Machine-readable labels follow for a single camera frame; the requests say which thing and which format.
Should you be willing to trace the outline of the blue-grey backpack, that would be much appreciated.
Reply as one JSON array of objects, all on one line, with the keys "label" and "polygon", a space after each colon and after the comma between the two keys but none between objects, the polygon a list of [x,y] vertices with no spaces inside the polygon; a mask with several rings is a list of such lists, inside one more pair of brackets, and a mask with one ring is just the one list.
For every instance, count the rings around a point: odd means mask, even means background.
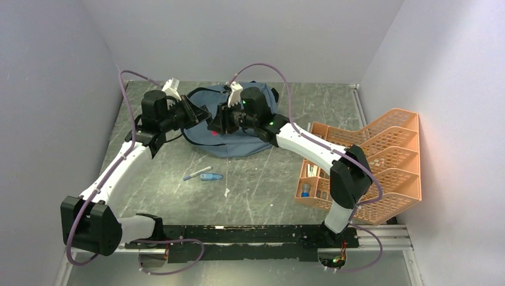
[{"label": "blue-grey backpack", "polygon": [[[227,105],[229,94],[223,85],[214,85],[196,88],[186,97],[196,106],[205,107],[214,120],[223,119],[219,112]],[[272,144],[262,141],[252,129],[238,125],[232,117],[223,122],[226,133],[210,130],[209,123],[183,128],[182,136],[191,145],[220,158],[246,157],[272,148]]]}]

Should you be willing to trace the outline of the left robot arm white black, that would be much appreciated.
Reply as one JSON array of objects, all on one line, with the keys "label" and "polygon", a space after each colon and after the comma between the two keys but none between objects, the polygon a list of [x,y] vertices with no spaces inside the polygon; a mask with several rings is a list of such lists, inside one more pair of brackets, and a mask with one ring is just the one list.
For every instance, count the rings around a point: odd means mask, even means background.
[{"label": "left robot arm white black", "polygon": [[66,197],[60,206],[66,248],[78,248],[102,256],[113,254],[120,244],[142,240],[156,248],[164,242],[160,217],[138,213],[119,218],[116,204],[138,172],[146,168],[166,143],[166,134],[209,122],[212,114],[186,96],[176,98],[151,90],[141,101],[141,114],[134,120],[119,153],[100,177],[79,196]]}]

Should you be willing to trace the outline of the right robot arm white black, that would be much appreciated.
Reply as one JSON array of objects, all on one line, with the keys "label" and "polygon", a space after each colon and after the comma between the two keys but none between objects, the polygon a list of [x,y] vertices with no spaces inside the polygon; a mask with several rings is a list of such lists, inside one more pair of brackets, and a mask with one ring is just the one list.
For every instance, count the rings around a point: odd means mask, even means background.
[{"label": "right robot arm white black", "polygon": [[321,231],[322,241],[330,247],[344,239],[362,196],[373,183],[364,151],[356,146],[331,144],[302,130],[286,116],[272,112],[266,97],[256,87],[243,88],[233,82],[223,87],[227,95],[208,129],[220,135],[251,129],[261,141],[291,151],[323,169],[329,175],[331,207]]}]

